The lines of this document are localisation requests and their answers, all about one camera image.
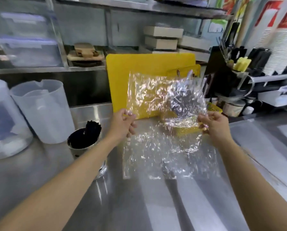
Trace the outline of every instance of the black contents in metal cup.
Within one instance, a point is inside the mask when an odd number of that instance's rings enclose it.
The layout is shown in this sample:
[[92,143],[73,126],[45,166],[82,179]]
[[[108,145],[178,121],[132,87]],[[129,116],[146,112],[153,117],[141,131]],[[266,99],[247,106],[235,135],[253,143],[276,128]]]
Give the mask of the black contents in metal cup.
[[85,128],[73,132],[68,138],[68,145],[74,149],[83,149],[96,143],[101,133],[101,125],[88,121]]

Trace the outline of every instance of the clear plastic bag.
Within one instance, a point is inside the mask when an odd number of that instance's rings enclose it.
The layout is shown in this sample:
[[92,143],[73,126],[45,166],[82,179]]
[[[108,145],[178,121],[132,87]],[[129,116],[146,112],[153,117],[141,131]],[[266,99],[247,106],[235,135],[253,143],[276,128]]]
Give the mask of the clear plastic bag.
[[197,116],[207,113],[200,82],[130,73],[127,109],[141,120],[137,134],[123,143],[123,178],[209,178],[218,172],[215,148],[198,132]]

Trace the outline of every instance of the forearm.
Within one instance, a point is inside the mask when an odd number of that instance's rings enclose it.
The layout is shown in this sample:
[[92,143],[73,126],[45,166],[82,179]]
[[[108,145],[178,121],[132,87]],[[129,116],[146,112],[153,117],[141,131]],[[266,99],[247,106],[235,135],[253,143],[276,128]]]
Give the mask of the forearm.
[[115,142],[103,139],[0,221],[0,230],[63,229]]
[[234,141],[219,148],[231,186],[251,231],[287,230],[287,202]]

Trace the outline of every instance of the plastic pitcher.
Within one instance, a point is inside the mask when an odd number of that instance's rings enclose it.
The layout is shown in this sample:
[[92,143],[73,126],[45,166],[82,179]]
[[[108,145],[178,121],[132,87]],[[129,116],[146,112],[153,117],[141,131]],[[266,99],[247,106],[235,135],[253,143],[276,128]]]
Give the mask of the plastic pitcher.
[[10,92],[43,143],[62,143],[74,132],[62,82],[30,81],[16,85]]
[[33,140],[33,134],[16,104],[7,83],[0,80],[0,159],[17,154]]

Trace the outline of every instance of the clear storage container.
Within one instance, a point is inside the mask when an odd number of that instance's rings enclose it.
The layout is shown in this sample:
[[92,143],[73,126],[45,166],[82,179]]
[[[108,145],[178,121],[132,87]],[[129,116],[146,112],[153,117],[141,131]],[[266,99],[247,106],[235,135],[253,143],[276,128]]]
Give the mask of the clear storage container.
[[1,12],[0,15],[16,36],[48,37],[47,21],[41,15],[8,12]]
[[7,83],[0,80],[0,159],[26,148],[33,135],[12,100]]
[[0,45],[16,67],[58,66],[61,58],[55,40],[42,38],[0,37]]
[[19,84],[11,96],[43,143],[61,143],[75,130],[62,82],[44,79]]

